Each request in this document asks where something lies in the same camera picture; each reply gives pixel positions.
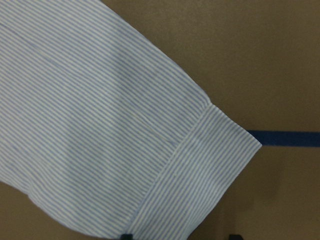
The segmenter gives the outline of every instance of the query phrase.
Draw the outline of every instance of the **blue tape strip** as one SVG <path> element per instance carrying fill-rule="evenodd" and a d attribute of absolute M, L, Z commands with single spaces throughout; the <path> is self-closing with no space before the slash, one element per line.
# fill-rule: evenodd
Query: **blue tape strip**
<path fill-rule="evenodd" d="M 262 145 L 320 147 L 320 132 L 248 130 Z"/>

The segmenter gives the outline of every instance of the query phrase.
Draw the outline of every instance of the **white and blue striped cloth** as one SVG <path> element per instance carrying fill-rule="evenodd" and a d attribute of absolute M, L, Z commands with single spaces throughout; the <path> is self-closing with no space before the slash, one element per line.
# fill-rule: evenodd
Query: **white and blue striped cloth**
<path fill-rule="evenodd" d="M 86 235 L 185 240 L 261 144 L 98 0 L 0 0 L 0 180 Z"/>

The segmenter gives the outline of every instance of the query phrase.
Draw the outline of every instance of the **cardboard surface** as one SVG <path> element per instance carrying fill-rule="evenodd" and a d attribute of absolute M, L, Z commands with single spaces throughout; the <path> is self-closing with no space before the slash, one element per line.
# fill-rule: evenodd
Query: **cardboard surface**
<path fill-rule="evenodd" d="M 320 132 L 320 1 L 104 0 L 248 130 Z M 189 240 L 320 239 L 320 148 L 266 147 Z M 0 184 L 0 240 L 91 240 Z"/>

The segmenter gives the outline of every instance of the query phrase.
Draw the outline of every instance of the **seam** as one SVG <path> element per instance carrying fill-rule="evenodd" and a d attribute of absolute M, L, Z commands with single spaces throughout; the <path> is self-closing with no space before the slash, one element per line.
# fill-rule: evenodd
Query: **seam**
<path fill-rule="evenodd" d="M 173 159 L 175 158 L 175 156 L 177 155 L 177 153 L 180 151 L 181 146 L 185 143 L 186 139 L 189 138 L 189 135 L 191 135 L 195 128 L 198 126 L 199 121 L 203 118 L 204 114 L 206 114 L 207 110 L 212 106 L 212 103 L 209 101 L 207 102 L 207 105 L 203 108 L 202 113 L 199 115 L 199 117 L 197 118 L 197 120 L 194 122 L 194 124 L 192 125 L 191 129 L 189 130 L 189 132 L 184 136 L 184 138 L 181 140 L 181 142 L 177 145 L 177 147 L 175 148 L 175 150 L 173 151 L 171 157 L 168 159 L 167 163 L 165 164 L 165 166 L 162 168 L 162 170 L 159 172 L 159 174 L 157 175 L 157 177 L 155 178 L 155 180 L 153 181 L 153 183 L 151 184 L 149 190 L 145 193 L 142 201 L 140 202 L 140 204 L 138 205 L 136 211 L 134 212 L 134 214 L 132 215 L 130 221 L 128 222 L 128 224 L 126 225 L 125 232 L 128 233 L 129 228 L 131 227 L 131 225 L 133 224 L 134 220 L 136 219 L 136 217 L 138 216 L 139 212 L 141 211 L 142 206 L 145 204 L 147 196 L 154 190 L 156 184 L 159 182 L 160 177 L 163 175 L 163 173 L 167 170 L 167 168 L 171 165 Z"/>

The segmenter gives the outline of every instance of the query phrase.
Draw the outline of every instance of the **striped shirt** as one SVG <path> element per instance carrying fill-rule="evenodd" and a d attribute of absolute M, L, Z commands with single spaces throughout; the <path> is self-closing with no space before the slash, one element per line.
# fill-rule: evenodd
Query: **striped shirt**
<path fill-rule="evenodd" d="M 0 2 L 0 181 L 64 226 L 185 240 L 260 147 L 102 2 Z"/>

